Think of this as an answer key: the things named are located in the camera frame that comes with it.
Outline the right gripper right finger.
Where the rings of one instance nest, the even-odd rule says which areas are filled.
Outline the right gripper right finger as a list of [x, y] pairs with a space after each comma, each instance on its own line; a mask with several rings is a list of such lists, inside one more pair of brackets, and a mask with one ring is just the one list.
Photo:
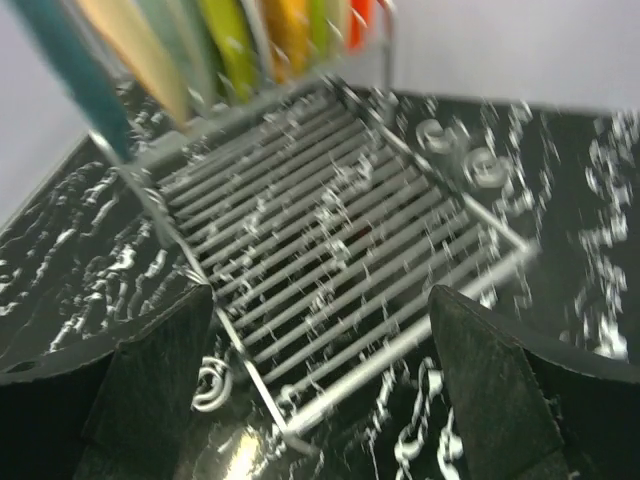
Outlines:
[[449, 287], [434, 287], [428, 307], [471, 478], [638, 478], [638, 367]]

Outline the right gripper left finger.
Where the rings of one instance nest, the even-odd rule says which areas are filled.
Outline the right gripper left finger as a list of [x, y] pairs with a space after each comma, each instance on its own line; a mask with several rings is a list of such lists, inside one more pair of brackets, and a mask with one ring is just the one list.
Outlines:
[[151, 312], [1, 374], [1, 476], [169, 479], [213, 313], [195, 285]]

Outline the beige plate bird print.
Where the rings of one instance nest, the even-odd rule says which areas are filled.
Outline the beige plate bird print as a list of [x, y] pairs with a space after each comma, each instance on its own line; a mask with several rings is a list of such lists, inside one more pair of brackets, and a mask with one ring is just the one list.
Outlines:
[[187, 88], [136, 3], [79, 0], [77, 5], [139, 83], [170, 115], [176, 127], [184, 130], [190, 118]]

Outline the mint plate flower print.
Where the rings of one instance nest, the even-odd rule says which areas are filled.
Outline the mint plate flower print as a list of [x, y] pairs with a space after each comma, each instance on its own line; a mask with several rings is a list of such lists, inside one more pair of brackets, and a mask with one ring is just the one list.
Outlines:
[[138, 6], [185, 78], [195, 105], [218, 100], [219, 60], [198, 1], [142, 0]]

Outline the teal scalloped plate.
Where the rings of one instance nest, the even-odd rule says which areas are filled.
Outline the teal scalloped plate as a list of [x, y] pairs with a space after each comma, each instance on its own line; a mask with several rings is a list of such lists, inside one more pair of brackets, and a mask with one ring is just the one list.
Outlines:
[[66, 9], [57, 1], [10, 1], [8, 5], [93, 130], [121, 160], [130, 161], [130, 125], [126, 110], [107, 73], [81, 40]]

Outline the green dotted scalloped plate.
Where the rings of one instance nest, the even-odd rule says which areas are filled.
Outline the green dotted scalloped plate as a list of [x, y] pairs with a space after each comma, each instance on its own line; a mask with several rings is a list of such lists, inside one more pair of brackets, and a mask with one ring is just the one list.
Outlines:
[[242, 5], [235, 0], [200, 0], [199, 6], [236, 98], [246, 103], [254, 93], [257, 72]]

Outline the yellow dotted scalloped plate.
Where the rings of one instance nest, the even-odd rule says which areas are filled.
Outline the yellow dotted scalloped plate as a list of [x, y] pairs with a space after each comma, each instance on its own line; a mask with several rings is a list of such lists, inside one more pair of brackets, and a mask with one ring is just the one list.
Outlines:
[[303, 75], [309, 60], [310, 28], [306, 0], [264, 0], [275, 78], [280, 84]]

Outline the orange red plate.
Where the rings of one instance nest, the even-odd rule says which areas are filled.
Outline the orange red plate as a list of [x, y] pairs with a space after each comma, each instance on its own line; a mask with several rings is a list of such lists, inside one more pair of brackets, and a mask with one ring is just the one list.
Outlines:
[[356, 50], [365, 43], [368, 29], [374, 18], [374, 3], [372, 0], [350, 1], [350, 32], [348, 48]]

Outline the lime green plate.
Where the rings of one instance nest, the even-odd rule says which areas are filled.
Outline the lime green plate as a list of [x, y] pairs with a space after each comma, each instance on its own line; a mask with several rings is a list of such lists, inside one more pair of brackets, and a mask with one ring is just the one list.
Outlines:
[[329, 27], [326, 20], [326, 3], [324, 0], [310, 0], [309, 22], [311, 41], [314, 52], [319, 58], [326, 58], [329, 48]]

